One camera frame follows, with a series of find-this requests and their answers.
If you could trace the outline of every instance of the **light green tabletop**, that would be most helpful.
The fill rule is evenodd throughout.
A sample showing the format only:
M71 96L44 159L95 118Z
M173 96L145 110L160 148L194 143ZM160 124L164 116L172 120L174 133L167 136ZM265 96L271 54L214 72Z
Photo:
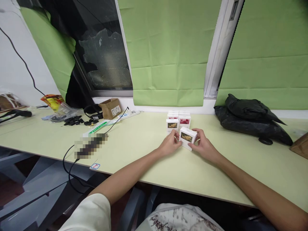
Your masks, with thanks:
M0 146L61 160L88 126L63 126L41 117L51 110L35 110L34 116L0 124ZM247 173L308 212L308 160L274 142L267 146L258 138L225 130L214 115L191 115L191 128L204 130L226 158ZM308 120L283 119L293 128L308 130ZM110 127L99 130L106 132ZM166 136L166 113L141 113L120 121L108 140L89 159L78 164L100 164L98 171L112 174L157 148ZM73 162L74 149L66 160ZM222 171L184 147L155 164L141 181L185 192L253 206L246 195Z
M63 126L64 122L51 123L41 118L53 114L52 110L33 110L32 117L17 117L0 124L0 146L62 160L66 151L79 141L83 133L90 130L85 125ZM74 162L72 148L66 161ZM91 166L97 158L81 159L77 163Z
M205 135L226 158L308 211L308 160L288 146L265 145L258 138L221 127L214 115L191 115L191 128ZM157 148L166 136L166 113L141 113L123 120L97 150L97 171L115 173ZM308 129L308 120L284 119L289 128ZM155 164L141 181L202 196L253 206L247 196L218 168L184 147Z

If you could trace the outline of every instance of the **green curtain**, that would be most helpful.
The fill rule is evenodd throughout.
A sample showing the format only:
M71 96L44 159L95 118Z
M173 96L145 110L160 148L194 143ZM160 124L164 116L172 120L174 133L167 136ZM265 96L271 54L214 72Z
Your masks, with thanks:
M144 106L202 106L206 65L221 1L118 0Z
M229 93L270 109L308 109L305 1L245 1L216 105L224 105Z
M61 34L50 23L48 12L21 7L21 14L45 60L45 63L65 99L72 70L75 66L73 53L76 42Z

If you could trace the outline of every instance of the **stack of boxes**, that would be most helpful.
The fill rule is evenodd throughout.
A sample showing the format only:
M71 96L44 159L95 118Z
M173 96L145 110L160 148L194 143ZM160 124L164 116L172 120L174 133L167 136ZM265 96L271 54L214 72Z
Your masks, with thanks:
M167 134L170 134L174 129L180 134L179 141L182 141L182 146L188 150L192 150L188 143L196 141L197 132L190 130L192 118L188 111L169 111L167 114Z
M179 111L169 111L167 114L167 135L171 133L171 131L174 129L177 132L179 131Z
M167 134L170 134L172 129L178 132L182 127L189 129L191 120L188 111L169 111L167 114Z

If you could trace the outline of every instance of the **black plastic bag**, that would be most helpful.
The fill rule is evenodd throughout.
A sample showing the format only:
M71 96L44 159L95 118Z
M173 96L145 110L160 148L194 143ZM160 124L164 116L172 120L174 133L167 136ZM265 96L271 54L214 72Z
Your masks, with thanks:
M215 106L215 114L220 124L228 130L247 135L277 140L286 145L292 145L290 136L278 124L273 121L256 121L238 118L225 106Z
M255 119L270 121L274 120L278 123L286 125L270 109L256 99L238 99L234 95L229 94L226 101L226 107L237 117L243 119Z

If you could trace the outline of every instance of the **hand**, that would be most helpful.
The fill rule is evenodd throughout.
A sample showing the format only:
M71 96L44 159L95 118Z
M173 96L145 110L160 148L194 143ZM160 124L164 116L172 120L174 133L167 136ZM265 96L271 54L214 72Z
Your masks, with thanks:
M178 142L179 138L179 133L172 129L171 133L166 136L157 150L163 156L170 155L182 145L182 141Z
M205 137L204 131L199 128L193 128L193 131L197 132L198 146L188 143L194 151L198 152L203 158L217 164L219 160L223 157L212 143Z

